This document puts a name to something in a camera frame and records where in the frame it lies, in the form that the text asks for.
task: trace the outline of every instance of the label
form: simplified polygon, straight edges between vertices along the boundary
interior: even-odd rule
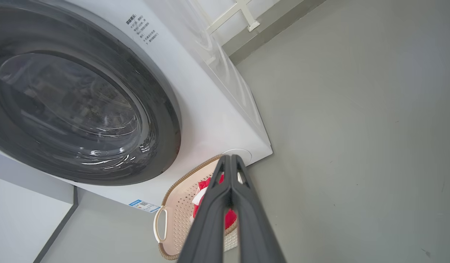
[[[147,211],[149,213],[153,213],[158,210],[160,207],[156,205],[152,205],[151,203],[144,202],[142,200],[137,200],[129,204],[132,207],[138,208],[143,211]]]
[[[147,45],[158,37],[158,32],[151,28],[150,23],[143,15],[131,15],[126,20],[126,24],[134,31],[134,37],[139,37]]]

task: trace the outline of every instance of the red fabric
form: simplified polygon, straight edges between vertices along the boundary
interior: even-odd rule
[[[220,178],[220,181],[218,183],[222,183],[223,182],[223,174]],[[200,190],[202,190],[203,188],[206,188],[208,186],[208,184],[210,183],[210,178],[207,178],[207,180],[205,181],[200,181],[198,182],[198,188]],[[194,205],[194,213],[193,213],[193,217],[195,218],[195,215],[197,213],[198,207],[199,205],[202,203],[204,197],[202,197],[202,199],[200,200],[198,205]],[[226,213],[225,215],[225,229],[229,228],[231,225],[233,225],[233,223],[236,221],[236,214],[235,212],[233,212],[233,210],[229,210],[228,213]]]

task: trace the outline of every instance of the washing machine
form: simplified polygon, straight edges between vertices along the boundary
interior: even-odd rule
[[[222,153],[272,153],[249,87],[179,0],[0,0],[0,154],[154,212]]]

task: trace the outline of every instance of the scratch on floor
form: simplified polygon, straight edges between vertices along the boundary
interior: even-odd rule
[[[429,258],[431,258],[431,253],[429,253],[429,251],[426,251],[426,250],[424,250],[424,249],[422,249],[422,248],[420,248],[422,251],[425,251],[425,254],[429,257]]]

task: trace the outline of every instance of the blue and white sticker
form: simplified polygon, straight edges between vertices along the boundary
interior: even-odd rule
[[[153,213],[158,210],[160,207],[156,205],[152,205],[151,203],[144,202],[142,200],[137,200],[129,204],[132,207],[138,208],[143,211],[147,211],[149,213]]]

